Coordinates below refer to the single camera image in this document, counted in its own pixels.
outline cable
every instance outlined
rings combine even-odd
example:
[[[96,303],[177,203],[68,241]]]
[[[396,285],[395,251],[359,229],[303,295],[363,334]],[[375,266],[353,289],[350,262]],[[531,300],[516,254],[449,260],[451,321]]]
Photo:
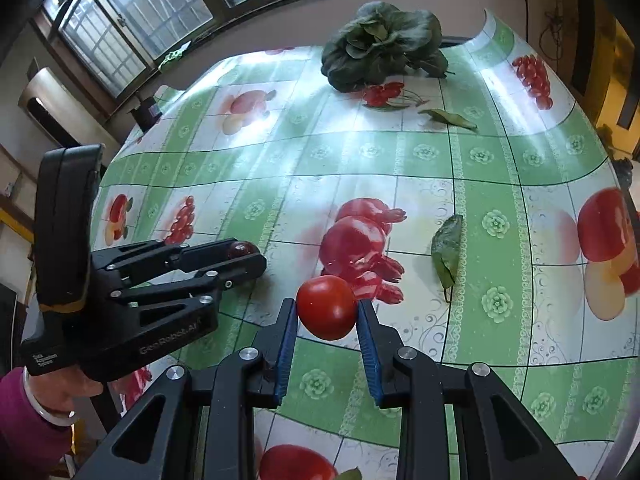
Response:
[[[547,59],[556,62],[556,72],[558,71],[558,62],[562,57],[562,16],[560,15],[560,5],[559,0],[556,0],[556,8],[553,12],[545,11],[545,17],[547,19],[546,27],[540,32],[540,37],[538,38],[538,47],[540,52]],[[556,56],[550,56],[545,52],[545,49],[542,46],[542,40],[545,37],[545,34],[551,35],[551,40],[554,42],[556,46]]]

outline hand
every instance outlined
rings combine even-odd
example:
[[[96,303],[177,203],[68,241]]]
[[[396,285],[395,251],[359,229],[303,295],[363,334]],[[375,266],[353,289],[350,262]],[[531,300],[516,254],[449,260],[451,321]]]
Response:
[[[73,397],[93,397],[102,393],[102,385],[87,377],[78,365],[30,376],[29,387],[41,406],[53,414],[72,412]]]

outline white wall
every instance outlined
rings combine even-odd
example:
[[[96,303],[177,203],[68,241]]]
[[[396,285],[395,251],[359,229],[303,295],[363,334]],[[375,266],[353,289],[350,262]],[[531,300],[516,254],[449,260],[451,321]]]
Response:
[[[141,89],[143,97],[167,84],[185,89],[214,63],[229,56],[283,46],[324,44],[364,3],[374,0],[302,0],[270,10],[232,27],[191,52],[180,65],[153,79]],[[429,9],[442,24],[446,36],[474,37],[484,24],[484,8],[525,37],[525,0],[383,0],[402,10]],[[122,142],[134,125],[126,113],[138,105],[133,99],[107,124],[107,130]]]

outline white bracelet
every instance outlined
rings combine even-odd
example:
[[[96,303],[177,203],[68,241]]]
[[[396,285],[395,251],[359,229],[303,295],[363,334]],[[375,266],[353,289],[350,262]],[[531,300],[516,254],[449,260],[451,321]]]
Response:
[[[29,372],[27,371],[27,367],[24,367],[24,372],[22,374],[22,385],[24,386],[24,392],[27,394],[27,399],[29,399],[30,405],[33,406],[33,409],[36,410],[47,422],[50,422],[54,426],[68,428],[78,420],[79,416],[76,412],[70,412],[68,416],[55,416],[42,407],[38,400],[33,396],[33,392],[29,386]]]

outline purple sleeve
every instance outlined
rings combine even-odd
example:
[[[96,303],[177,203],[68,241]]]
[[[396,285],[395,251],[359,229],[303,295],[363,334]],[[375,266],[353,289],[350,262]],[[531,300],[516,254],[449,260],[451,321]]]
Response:
[[[0,379],[0,399],[0,463],[19,472],[20,479],[46,478],[71,448],[71,428],[54,426],[33,409],[24,392],[22,368]]]

